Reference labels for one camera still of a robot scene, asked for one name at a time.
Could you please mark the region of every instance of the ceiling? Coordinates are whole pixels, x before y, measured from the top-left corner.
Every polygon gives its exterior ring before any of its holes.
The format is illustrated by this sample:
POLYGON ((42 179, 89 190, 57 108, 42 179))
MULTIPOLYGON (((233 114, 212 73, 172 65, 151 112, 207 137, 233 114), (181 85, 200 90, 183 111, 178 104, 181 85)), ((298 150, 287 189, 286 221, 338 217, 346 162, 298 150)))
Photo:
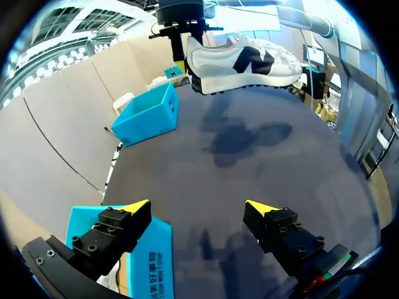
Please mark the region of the ceiling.
MULTIPOLYGON (((28 46, 10 51, 8 63, 2 72, 4 85, 0 104, 9 97, 10 90, 29 75, 33 64, 37 68, 38 59, 44 62, 55 53, 60 55, 60 51, 70 52, 82 44, 109 44, 117 35, 124 34, 138 23, 155 22, 156 18, 142 9, 144 2, 145 0, 53 1, 31 25, 31 34, 26 34, 28 30, 24 30, 16 42, 28 46)), ((157 1, 150 0, 149 3, 154 4, 157 1)))

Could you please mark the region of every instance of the red component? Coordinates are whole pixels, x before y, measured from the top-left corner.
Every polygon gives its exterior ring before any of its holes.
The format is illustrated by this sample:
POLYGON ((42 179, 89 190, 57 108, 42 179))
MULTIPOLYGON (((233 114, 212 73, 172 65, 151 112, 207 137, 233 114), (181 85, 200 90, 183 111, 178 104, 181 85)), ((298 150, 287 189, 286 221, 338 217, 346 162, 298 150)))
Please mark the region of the red component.
POLYGON ((323 281, 325 281, 324 277, 321 275, 316 276, 313 279, 313 282, 305 289, 305 292, 310 291, 311 289, 313 289, 316 285, 322 283, 323 281))

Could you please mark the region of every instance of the floor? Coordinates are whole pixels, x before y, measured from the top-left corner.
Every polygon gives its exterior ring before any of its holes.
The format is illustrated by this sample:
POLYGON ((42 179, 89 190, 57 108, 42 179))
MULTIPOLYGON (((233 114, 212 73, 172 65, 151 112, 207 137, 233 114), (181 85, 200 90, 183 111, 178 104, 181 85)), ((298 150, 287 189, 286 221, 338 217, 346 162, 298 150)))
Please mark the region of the floor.
MULTIPOLYGON (((367 164, 363 164, 362 169, 370 171, 367 164)), ((387 181, 385 180, 382 169, 378 168, 367 183, 373 194, 375 205, 377 206, 380 228, 383 229, 393 220, 393 207, 387 181)))

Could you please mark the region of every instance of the dark gray table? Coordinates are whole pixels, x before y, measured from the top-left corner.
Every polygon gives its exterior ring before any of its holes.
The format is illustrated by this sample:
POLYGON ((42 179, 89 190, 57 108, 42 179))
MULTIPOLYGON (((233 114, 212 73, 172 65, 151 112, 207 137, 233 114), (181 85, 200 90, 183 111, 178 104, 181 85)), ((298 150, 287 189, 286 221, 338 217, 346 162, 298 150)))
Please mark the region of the dark gray table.
POLYGON ((178 129, 123 148, 105 205, 152 202, 173 226, 177 299, 286 298, 295 284, 243 224, 246 199, 290 207, 303 226, 361 257, 377 210, 338 136, 285 90, 180 96, 178 129))

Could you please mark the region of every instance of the monitor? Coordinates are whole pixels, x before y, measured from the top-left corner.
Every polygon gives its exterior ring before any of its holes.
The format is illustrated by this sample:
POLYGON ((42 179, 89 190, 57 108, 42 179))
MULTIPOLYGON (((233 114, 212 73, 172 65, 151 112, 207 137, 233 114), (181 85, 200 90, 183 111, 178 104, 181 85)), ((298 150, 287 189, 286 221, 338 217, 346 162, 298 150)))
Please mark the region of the monitor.
MULTIPOLYGON (((310 62, 318 65, 319 67, 327 68, 327 53, 323 49, 308 45, 307 49, 309 51, 310 62)), ((307 59, 306 45, 304 45, 304 61, 307 59)))

